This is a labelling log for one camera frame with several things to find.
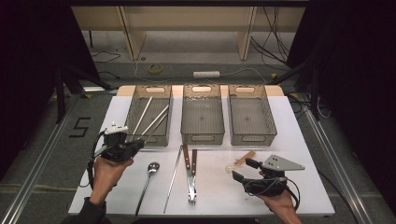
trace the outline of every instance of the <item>metal basket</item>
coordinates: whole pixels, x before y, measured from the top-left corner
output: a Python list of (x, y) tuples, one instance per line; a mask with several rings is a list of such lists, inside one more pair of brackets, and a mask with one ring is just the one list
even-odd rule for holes
[(183, 144), (221, 145), (224, 119), (220, 86), (185, 84), (181, 120)]
[(229, 85), (233, 146), (271, 146), (276, 126), (262, 85)]
[[(166, 147), (169, 140), (169, 126), (173, 104), (172, 86), (136, 86), (125, 125), (128, 126), (128, 140), (139, 137), (147, 139), (147, 146)], [(160, 114), (167, 116), (157, 126)]]

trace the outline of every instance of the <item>power strip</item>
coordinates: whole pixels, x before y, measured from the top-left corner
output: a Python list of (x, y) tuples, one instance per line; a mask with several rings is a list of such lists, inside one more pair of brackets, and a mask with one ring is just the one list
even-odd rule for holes
[(202, 78), (202, 77), (220, 77), (219, 71), (210, 71), (210, 72), (194, 72), (193, 73), (195, 78)]

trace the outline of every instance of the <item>wire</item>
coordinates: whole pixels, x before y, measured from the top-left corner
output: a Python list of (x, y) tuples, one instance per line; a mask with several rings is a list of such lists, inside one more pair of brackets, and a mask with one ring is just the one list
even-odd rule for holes
[(257, 75), (259, 75), (259, 77), (262, 79), (262, 81), (264, 81), (264, 85), (267, 84), (267, 81), (265, 80), (265, 78), (263, 78), (262, 75), (254, 68), (243, 68), (243, 69), (240, 69), (240, 70), (238, 70), (236, 72), (232, 72), (232, 73), (224, 74), (224, 75), (220, 75), (220, 76), (221, 77), (227, 77), (227, 76), (234, 75), (236, 73), (240, 73), (240, 72), (246, 71), (246, 70), (253, 70)]
[(300, 206), (300, 201), (301, 201), (301, 195), (300, 195), (300, 189), (298, 188), (297, 184), (288, 179), (297, 189), (297, 193), (298, 193), (298, 199), (296, 197), (296, 195), (293, 193), (293, 191), (291, 191), (291, 189), (289, 189), (288, 186), (285, 185), (286, 190), (288, 191), (288, 193), (291, 195), (291, 197), (293, 197), (294, 201), (296, 202), (296, 204), (294, 205), (294, 209), (297, 211), (298, 207)]
[[(296, 184), (294, 181), (292, 181), (291, 179), (288, 179), (287, 177), (285, 177), (285, 178), (286, 178), (288, 181), (290, 181), (290, 182), (296, 187), (298, 197), (293, 193), (293, 191), (291, 191), (291, 189), (289, 189), (289, 187), (288, 187), (286, 184), (282, 183), (282, 181), (279, 180), (279, 177), (270, 178), (270, 179), (253, 179), (253, 180), (247, 182), (246, 185), (244, 185), (244, 189), (245, 189), (245, 192), (247, 192), (247, 194), (248, 194), (249, 196), (258, 196), (258, 195), (263, 195), (263, 194), (264, 194), (267, 190), (269, 190), (274, 184), (280, 183), (280, 184), (285, 188), (285, 190), (288, 191), (288, 193), (290, 194), (290, 196), (291, 196), (291, 197), (294, 199), (294, 201), (296, 202), (296, 204), (294, 205), (294, 209), (297, 211), (298, 207), (300, 206), (300, 200), (301, 200), (300, 189), (298, 188), (297, 184)], [(258, 192), (258, 193), (251, 193), (251, 192), (248, 191), (248, 186), (251, 185), (251, 184), (254, 183), (254, 182), (258, 182), (258, 183), (260, 184), (260, 183), (262, 183), (262, 182), (271, 181), (271, 180), (273, 180), (273, 182), (272, 182), (266, 189), (264, 189), (264, 190), (261, 191), (261, 192)]]
[[(212, 83), (216, 83), (216, 84), (225, 84), (228, 85), (228, 83), (220, 83), (220, 82), (216, 82), (216, 81), (212, 81), (209, 80), (207, 78), (201, 77), (201, 78), (196, 78), (196, 77), (192, 77), (192, 78), (169, 78), (169, 79), (165, 79), (165, 80), (150, 80), (150, 79), (146, 79), (146, 78), (142, 78), (142, 77), (138, 77), (137, 76), (137, 68), (138, 68), (138, 62), (137, 60), (134, 60), (134, 63), (136, 65), (135, 70), (134, 70), (134, 77), (136, 77), (137, 79), (143, 80), (143, 81), (147, 81), (147, 82), (152, 82), (152, 83), (163, 83), (163, 82), (167, 82), (167, 81), (175, 81), (175, 80), (181, 80), (181, 81), (188, 81), (188, 80), (195, 80), (195, 79), (201, 79), (201, 80), (206, 80), (208, 82), (212, 82)], [(221, 77), (227, 77), (230, 75), (234, 75), (237, 73), (240, 73), (242, 71), (246, 71), (246, 70), (252, 70), (254, 71), (257, 75), (259, 75), (259, 77), (262, 79), (262, 81), (264, 82), (264, 85), (267, 84), (267, 81), (265, 80), (265, 78), (254, 68), (243, 68), (243, 69), (239, 69), (235, 72), (231, 72), (228, 74), (224, 74), (224, 75), (220, 75)]]
[(88, 164), (87, 164), (87, 173), (88, 173), (88, 181), (89, 181), (89, 185), (91, 185), (91, 189), (93, 189), (93, 163), (95, 162), (95, 150), (96, 150), (96, 146), (98, 145), (99, 139), (105, 135), (105, 131), (99, 132), (99, 134), (96, 136), (94, 142), (93, 142), (93, 146), (91, 149), (91, 156), (90, 159), (88, 160)]
[(264, 179), (252, 179), (252, 180), (250, 180), (249, 182), (247, 182), (246, 185), (244, 185), (245, 192), (247, 192), (247, 194), (248, 194), (249, 196), (257, 196), (257, 195), (264, 194), (264, 193), (265, 193), (268, 189), (270, 189), (276, 182), (279, 181), (278, 178), (265, 179), (265, 181), (270, 181), (270, 180), (273, 180), (273, 182), (272, 182), (272, 183), (270, 184), (270, 186), (268, 186), (266, 189), (264, 189), (263, 191), (260, 191), (260, 192), (258, 192), (258, 193), (251, 193), (251, 192), (248, 191), (248, 186), (249, 186), (249, 185), (251, 185), (251, 184), (254, 183), (254, 182), (258, 182), (259, 184), (262, 183), (262, 182), (264, 182)]
[(293, 110), (294, 114), (300, 113), (303, 110), (303, 105), (309, 104), (309, 102), (300, 101), (296, 97), (292, 96), (290, 93), (285, 93), (285, 95), (293, 101), (293, 102), (290, 102), (291, 104), (295, 103), (300, 106), (300, 109), (298, 111)]
[[(285, 61), (279, 59), (278, 57), (275, 56), (275, 54), (273, 54), (272, 52), (270, 52), (268, 49), (266, 49), (266, 48), (264, 47), (265, 43), (264, 43), (263, 46), (261, 46), (261, 45), (256, 41), (256, 39), (255, 39), (254, 37), (251, 37), (250, 43), (252, 44), (252, 46), (253, 46), (253, 48), (254, 48), (255, 50), (257, 50), (259, 53), (262, 54), (262, 56), (266, 56), (266, 57), (268, 57), (268, 58), (275, 59), (275, 60), (279, 61), (280, 63), (283, 63), (283, 64), (286, 65), (286, 62), (285, 62)], [(270, 66), (270, 65), (268, 65), (268, 63), (265, 62), (265, 60), (264, 60), (263, 57), (262, 57), (262, 62), (263, 62), (265, 65)]]
[(271, 25), (270, 19), (268, 17), (267, 11), (265, 10), (265, 7), (263, 7), (264, 13), (265, 13), (265, 17), (267, 18), (268, 24), (270, 25), (271, 28), (271, 33), (274, 34), (274, 37), (276, 38), (276, 42), (277, 42), (277, 47), (279, 49), (279, 53), (281, 55), (281, 57), (283, 58), (284, 61), (286, 61), (285, 57), (283, 56), (283, 54), (285, 54), (288, 57), (288, 53), (289, 50), (285, 47), (285, 45), (283, 44), (283, 41), (280, 37), (280, 33), (277, 30), (278, 29), (278, 25), (279, 25), (279, 20), (278, 20), (278, 14), (279, 14), (279, 7), (274, 7), (274, 21), (273, 24)]
[(323, 115), (323, 113), (320, 111), (320, 108), (319, 108), (319, 102), (320, 102), (320, 98), (318, 99), (318, 103), (317, 103), (317, 107), (318, 107), (318, 112), (319, 112), (319, 114), (320, 114), (323, 118), (328, 119), (328, 118), (332, 115), (332, 111), (329, 110), (329, 114), (328, 114), (328, 115)]
[(304, 110), (304, 112), (303, 112), (301, 115), (299, 115), (299, 116), (297, 117), (297, 120), (298, 120), (303, 114), (305, 114), (306, 111), (309, 111), (309, 107), (308, 107), (308, 106), (304, 105), (303, 108), (305, 108), (305, 110)]
[(109, 73), (111, 76), (115, 77), (116, 79), (121, 79), (121, 77), (115, 75), (114, 73), (108, 72), (108, 71), (102, 71), (102, 72), (98, 72), (98, 73)]
[(115, 58), (112, 58), (112, 59), (110, 59), (110, 60), (107, 60), (107, 61), (93, 61), (94, 63), (108, 63), (108, 62), (111, 62), (111, 61), (113, 61), (113, 60), (116, 60), (116, 59), (118, 59), (121, 55), (120, 54), (118, 54), (118, 53), (111, 53), (111, 52), (107, 52), (107, 51), (100, 51), (100, 52), (98, 52), (97, 54), (92, 54), (91, 55), (91, 57), (96, 57), (96, 56), (98, 56), (99, 54), (101, 54), (101, 53), (107, 53), (107, 54), (111, 54), (111, 55), (116, 55), (116, 57)]
[(318, 173), (323, 176), (323, 178), (325, 178), (327, 180), (327, 182), (329, 182), (330, 185), (332, 185), (332, 187), (335, 189), (335, 191), (337, 191), (337, 193), (340, 195), (341, 199), (344, 201), (344, 203), (346, 204), (350, 214), (353, 216), (353, 219), (355, 220), (355, 223), (359, 223), (358, 218), (355, 216), (355, 214), (353, 213), (352, 210), (352, 206), (350, 205), (350, 203), (347, 201), (347, 198), (344, 196), (344, 194), (341, 192), (341, 190), (339, 190), (334, 183), (329, 179), (329, 177), (327, 177), (325, 174), (323, 174), (319, 169), (317, 169)]

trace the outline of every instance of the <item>hand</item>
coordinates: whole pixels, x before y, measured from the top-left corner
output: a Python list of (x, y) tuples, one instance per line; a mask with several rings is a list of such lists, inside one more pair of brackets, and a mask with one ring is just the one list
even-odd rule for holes
[(120, 180), (125, 169), (132, 165), (132, 163), (134, 163), (132, 159), (123, 162), (114, 162), (98, 157), (93, 165), (94, 179), (90, 202), (101, 207), (107, 194)]
[(296, 211), (294, 209), (293, 201), (291, 200), (291, 195), (287, 190), (283, 190), (280, 195), (274, 197), (268, 197), (263, 195), (258, 195), (262, 199), (271, 211), (282, 220), (285, 224), (300, 224), (301, 220), (298, 218)]

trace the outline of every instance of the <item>metal rod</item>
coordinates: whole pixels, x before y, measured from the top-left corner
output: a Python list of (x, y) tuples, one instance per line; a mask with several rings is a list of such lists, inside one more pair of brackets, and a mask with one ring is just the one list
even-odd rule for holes
[(174, 180), (175, 180), (175, 175), (176, 175), (176, 171), (177, 171), (177, 165), (178, 165), (178, 161), (179, 161), (179, 159), (180, 159), (180, 154), (181, 154), (181, 150), (182, 150), (182, 149), (183, 149), (183, 146), (180, 145), (180, 150), (178, 151), (177, 160), (176, 160), (176, 165), (175, 165), (175, 170), (174, 170), (174, 173), (173, 173), (173, 175), (172, 175), (171, 185), (169, 186), (168, 196), (166, 197), (165, 208), (163, 209), (163, 213), (164, 213), (164, 214), (165, 214), (165, 211), (166, 211), (166, 206), (168, 205), (169, 196), (171, 195), (171, 190), (172, 190), (173, 182), (174, 182)]
[(99, 150), (97, 150), (95, 152), (95, 154), (93, 154), (93, 157), (96, 158), (98, 157), (100, 154), (102, 154), (103, 151), (105, 151), (107, 149), (107, 146), (102, 146), (101, 148), (99, 148)]
[(167, 116), (168, 114), (164, 114), (163, 117), (160, 119), (160, 121), (158, 121), (157, 125), (155, 125), (154, 130), (152, 130), (151, 134), (148, 136), (148, 138), (146, 139), (145, 143), (149, 140), (149, 138), (155, 133), (155, 130), (158, 129), (158, 127), (160, 126), (160, 124), (163, 122), (163, 119)]
[(140, 200), (139, 200), (139, 203), (137, 204), (136, 211), (134, 212), (134, 215), (136, 217), (137, 217), (137, 214), (139, 214), (140, 205), (142, 204), (143, 197), (145, 196), (145, 193), (146, 193), (146, 189), (148, 188), (150, 178), (151, 178), (151, 173), (148, 175), (148, 180), (146, 181), (146, 185), (143, 188), (142, 195), (140, 195)]
[(161, 113), (157, 116), (157, 118), (155, 118), (155, 120), (152, 121), (152, 122), (150, 123), (150, 125), (147, 127), (147, 129), (146, 129), (145, 131), (142, 132), (142, 134), (140, 135), (139, 138), (141, 138), (141, 137), (151, 128), (151, 126), (157, 121), (157, 119), (160, 118), (160, 116), (161, 116), (168, 108), (169, 108), (169, 105), (167, 105), (167, 106), (163, 109), (163, 111), (161, 111)]
[(136, 127), (134, 128), (134, 132), (132, 133), (132, 135), (134, 135), (136, 133), (136, 130), (137, 130), (137, 128), (140, 125), (140, 122), (142, 121), (143, 117), (145, 117), (145, 114), (146, 114), (146, 112), (147, 112), (147, 110), (149, 108), (149, 104), (151, 103), (151, 100), (152, 100), (152, 96), (149, 98), (148, 103), (146, 104), (145, 110), (143, 110), (143, 114), (142, 114), (142, 116), (140, 116), (140, 119), (137, 122)]

